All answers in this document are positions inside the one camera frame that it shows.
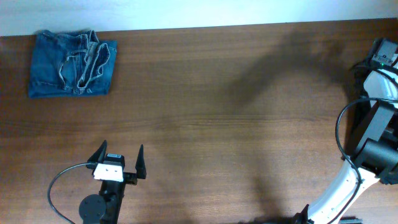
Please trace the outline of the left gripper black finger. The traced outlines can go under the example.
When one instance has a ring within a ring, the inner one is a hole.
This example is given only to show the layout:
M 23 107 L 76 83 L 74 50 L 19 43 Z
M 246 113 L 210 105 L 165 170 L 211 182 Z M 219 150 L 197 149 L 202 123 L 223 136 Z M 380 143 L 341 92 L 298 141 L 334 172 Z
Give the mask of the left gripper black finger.
M 141 144 L 139 153 L 137 155 L 137 160 L 136 160 L 136 175 L 138 179 L 146 179 L 147 176 L 147 171 L 146 171 L 146 165 L 145 165 L 145 160 L 144 160 L 144 145 Z
M 92 156 L 87 160 L 89 163 L 102 163 L 106 154 L 107 141 L 104 140 L 100 147 L 93 153 Z

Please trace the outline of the folded blue denim jeans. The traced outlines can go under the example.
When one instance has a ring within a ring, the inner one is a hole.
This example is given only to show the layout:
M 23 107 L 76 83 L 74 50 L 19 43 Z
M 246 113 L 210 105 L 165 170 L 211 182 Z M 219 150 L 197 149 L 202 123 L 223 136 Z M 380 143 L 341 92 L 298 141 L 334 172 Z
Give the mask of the folded blue denim jeans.
M 118 43 L 100 40 L 94 30 L 39 32 L 32 53 L 30 98 L 107 95 Z

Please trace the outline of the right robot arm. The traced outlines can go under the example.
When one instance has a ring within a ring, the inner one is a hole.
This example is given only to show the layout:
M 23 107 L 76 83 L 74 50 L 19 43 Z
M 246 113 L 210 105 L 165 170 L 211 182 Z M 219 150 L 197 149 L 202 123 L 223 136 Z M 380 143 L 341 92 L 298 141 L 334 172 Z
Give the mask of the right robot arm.
M 336 142 L 343 166 L 324 193 L 287 223 L 362 223 L 345 212 L 370 186 L 397 183 L 397 42 L 376 39 L 351 69 L 358 99 L 341 110 L 335 124 L 338 131 L 344 113 L 354 108 L 347 143 Z

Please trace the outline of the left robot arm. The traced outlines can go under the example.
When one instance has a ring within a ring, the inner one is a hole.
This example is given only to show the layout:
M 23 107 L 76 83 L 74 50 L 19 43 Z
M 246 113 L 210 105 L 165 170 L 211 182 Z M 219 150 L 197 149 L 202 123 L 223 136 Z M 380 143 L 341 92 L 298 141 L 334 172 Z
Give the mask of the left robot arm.
M 126 186 L 136 185 L 139 179 L 147 176 L 144 146 L 139 148 L 136 171 L 126 172 L 124 156 L 107 153 L 107 145 L 103 141 L 86 165 L 93 171 L 93 178 L 101 181 L 101 188 L 97 194 L 91 194 L 81 201 L 78 211 L 83 224 L 116 224 Z

